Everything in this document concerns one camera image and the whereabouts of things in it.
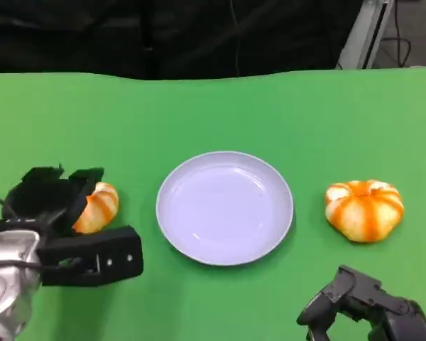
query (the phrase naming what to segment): plate rim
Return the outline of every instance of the plate rim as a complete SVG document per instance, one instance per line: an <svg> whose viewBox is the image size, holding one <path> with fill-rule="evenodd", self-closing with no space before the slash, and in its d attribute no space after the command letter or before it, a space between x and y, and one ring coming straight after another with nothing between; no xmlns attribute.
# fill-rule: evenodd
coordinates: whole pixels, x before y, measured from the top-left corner
<svg viewBox="0 0 426 341"><path fill-rule="evenodd" d="M232 264L222 264L222 263L207 261L205 259L187 254L184 251L182 251L177 246L177 244L167 235L164 227L160 223L160 215L159 215L159 209L158 209L160 207L160 200L161 200L161 195L162 195L161 192L162 192L163 188L166 186L166 183L173 177L173 174L176 171L185 167L188 163L193 162L194 160L196 160L198 158L205 157L205 156L208 156L208 155L213 155L213 154L224 154L224 153L236 154L236 155L240 155L240 156L249 157L249 158L252 158L252 159L254 159L258 162L263 163L266 167L270 168L284 183L285 189L286 189L287 193L289 194L290 206L291 206L291 209L292 209L292 214L290 215L288 226L284 229L281 236L277 239L277 242L272 243L271 246L268 249L266 249L262 254L260 254L257 257L252 257L251 259L249 259L247 261L240 261L240 262L236 262L236 263L232 263ZM159 187L158 195L156 197L155 213L156 213L156 220L157 220L157 223L158 223L159 230L161 231L163 236L167 239L167 241L170 243L170 245L172 245L172 247L174 247L181 254L183 254L186 257L191 258L195 261L198 261L199 263L206 264L206 265L211 265L211 266L238 266L238 265L243 265L243 264L250 264L254 261L258 261L259 259L262 259L263 257L270 254L274 249L276 249L281 244L281 242L284 240L284 238L287 236L288 232L290 231L290 228L292 227L293 216L295 215L295 205L294 205L294 202L293 202L292 191L290 190L290 187L287 184L287 181L285 181L284 177L271 164L267 163L266 161L262 160L261 158L258 158L257 156L254 156L254 155L251 155L251 154L248 154L248 153L244 153L244 152L241 152L241 151L210 151L210 152L206 152L206 153L197 154L197 155L183 161L177 167L175 167L174 169L171 170L171 172L165 177L164 181L161 183L161 185Z"/></svg>

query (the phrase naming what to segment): black backdrop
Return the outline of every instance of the black backdrop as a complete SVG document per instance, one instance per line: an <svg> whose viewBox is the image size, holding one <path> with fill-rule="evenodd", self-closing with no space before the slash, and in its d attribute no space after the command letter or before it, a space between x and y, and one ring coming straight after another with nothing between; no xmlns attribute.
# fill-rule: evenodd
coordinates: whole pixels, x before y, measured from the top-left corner
<svg viewBox="0 0 426 341"><path fill-rule="evenodd" d="M361 2L0 0L0 72L197 79L334 68Z"/></svg>

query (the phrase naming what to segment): orange stripe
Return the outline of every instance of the orange stripe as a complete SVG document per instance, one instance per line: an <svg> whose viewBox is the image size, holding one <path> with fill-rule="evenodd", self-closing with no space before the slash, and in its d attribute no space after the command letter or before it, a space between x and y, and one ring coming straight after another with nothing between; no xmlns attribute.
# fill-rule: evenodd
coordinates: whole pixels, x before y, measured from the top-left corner
<svg viewBox="0 0 426 341"><path fill-rule="evenodd" d="M347 205L351 202L352 197L343 197L340 200L342 200L342 202L339 203L339 205L334 210L332 216L330 217L330 222L337 229L338 229L338 226L340 225L340 222L341 222L342 213L345 210L345 208L347 207Z"/></svg>
<svg viewBox="0 0 426 341"><path fill-rule="evenodd" d="M380 232L377 226L376 210L374 209L371 197L360 197L361 206L364 209L363 229L367 242L378 240Z"/></svg>
<svg viewBox="0 0 426 341"><path fill-rule="evenodd" d="M119 206L119 199L116 195L114 195L113 193L110 192L106 192L106 191L101 191L99 193L97 193L99 195L106 195L107 197L110 197L112 199L112 202L114 203L115 207Z"/></svg>
<svg viewBox="0 0 426 341"><path fill-rule="evenodd" d="M99 210L102 212L102 215L104 217L104 222L107 224L112 220L114 215L112 214L111 210L109 209L109 206L105 202L102 201L100 197L97 197L96 195L92 195L90 197L92 200L92 204L99 207Z"/></svg>
<svg viewBox="0 0 426 341"><path fill-rule="evenodd" d="M396 212L398 212L400 214L400 216L403 216L404 213L404 207L402 207L401 205L399 205L398 203L392 201L391 199L387 198L387 197L383 197L381 195L376 195L373 197L375 201L378 202L382 202L388 206L390 206L391 208L393 208Z"/></svg>

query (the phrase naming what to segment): pumpkin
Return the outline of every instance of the pumpkin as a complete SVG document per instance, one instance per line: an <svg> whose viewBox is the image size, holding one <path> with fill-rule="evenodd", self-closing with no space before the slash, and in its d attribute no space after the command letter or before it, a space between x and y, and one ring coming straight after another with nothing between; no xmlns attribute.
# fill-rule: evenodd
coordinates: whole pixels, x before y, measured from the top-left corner
<svg viewBox="0 0 426 341"><path fill-rule="evenodd" d="M109 224L119 209L119 195L108 183L97 183L87 206L72 227L76 232L89 234L98 232Z"/></svg>
<svg viewBox="0 0 426 341"><path fill-rule="evenodd" d="M404 213L398 190L377 180L335 183L325 202L328 221L353 242L385 239Z"/></svg>

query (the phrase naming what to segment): orange pumpkin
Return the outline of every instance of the orange pumpkin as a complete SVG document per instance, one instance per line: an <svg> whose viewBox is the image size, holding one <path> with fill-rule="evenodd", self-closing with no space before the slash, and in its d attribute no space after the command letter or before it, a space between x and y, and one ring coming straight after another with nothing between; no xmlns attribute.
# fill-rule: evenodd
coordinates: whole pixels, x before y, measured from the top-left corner
<svg viewBox="0 0 426 341"><path fill-rule="evenodd" d="M98 232L109 224L119 209L119 195L112 185L97 183L94 192L87 196L87 206L72 227L76 232Z"/></svg>
<svg viewBox="0 0 426 341"><path fill-rule="evenodd" d="M398 190L377 180L335 183L325 201L328 221L354 242L385 239L404 213Z"/></svg>

